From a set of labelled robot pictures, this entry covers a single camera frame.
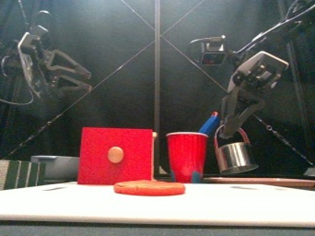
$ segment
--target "metal bucket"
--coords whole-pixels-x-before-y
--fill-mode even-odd
[[[213,136],[213,148],[220,172],[232,174],[252,171],[259,165],[252,158],[249,140],[244,130],[241,128],[237,130],[244,142],[231,143],[219,147],[216,135],[221,127],[223,125],[217,128]]]

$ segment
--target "white platform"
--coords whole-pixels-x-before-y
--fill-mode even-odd
[[[0,220],[315,227],[315,192],[260,184],[187,184],[175,196],[119,195],[60,183],[0,192]]]

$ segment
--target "red cup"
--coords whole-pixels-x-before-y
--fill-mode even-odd
[[[165,135],[173,182],[200,183],[208,136],[197,132]]]

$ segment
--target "red block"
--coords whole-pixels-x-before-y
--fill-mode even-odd
[[[78,184],[152,180],[152,130],[82,129]]]

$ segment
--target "black backdrop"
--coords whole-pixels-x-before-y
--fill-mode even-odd
[[[36,11],[49,11],[52,18],[38,18],[37,22],[49,30],[52,49],[66,53],[92,73],[88,83],[93,90],[86,96],[70,92],[60,100],[34,99],[28,106],[0,103],[1,157],[78,157],[84,126],[151,128],[159,133],[156,164],[168,171],[165,134],[197,131],[211,113],[220,110],[233,70],[228,62],[216,67],[196,67],[187,58],[189,41],[225,35],[229,49],[237,51],[279,22],[279,5],[288,9],[291,1],[29,0],[22,3],[28,23]],[[1,2],[0,20],[4,51],[25,32],[18,1]],[[257,112],[311,161],[315,160],[313,34],[312,29],[292,41],[297,73],[287,71],[265,98],[265,108]],[[287,48],[275,55],[284,60],[289,58]],[[21,77],[0,77],[1,98],[28,100]],[[245,122],[244,130],[260,165],[252,173],[305,171],[307,163],[255,117]],[[217,173],[212,137],[205,172]]]

